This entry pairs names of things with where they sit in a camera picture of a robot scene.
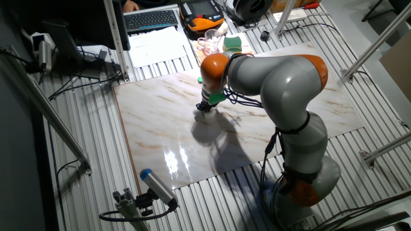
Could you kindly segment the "person's bare hand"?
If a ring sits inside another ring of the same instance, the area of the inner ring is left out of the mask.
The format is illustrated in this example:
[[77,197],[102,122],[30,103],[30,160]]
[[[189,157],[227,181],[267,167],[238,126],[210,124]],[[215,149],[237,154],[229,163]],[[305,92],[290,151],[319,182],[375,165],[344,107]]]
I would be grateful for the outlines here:
[[128,12],[133,12],[133,11],[138,11],[139,6],[137,3],[135,3],[133,0],[121,0],[121,4],[123,7],[123,12],[128,13]]

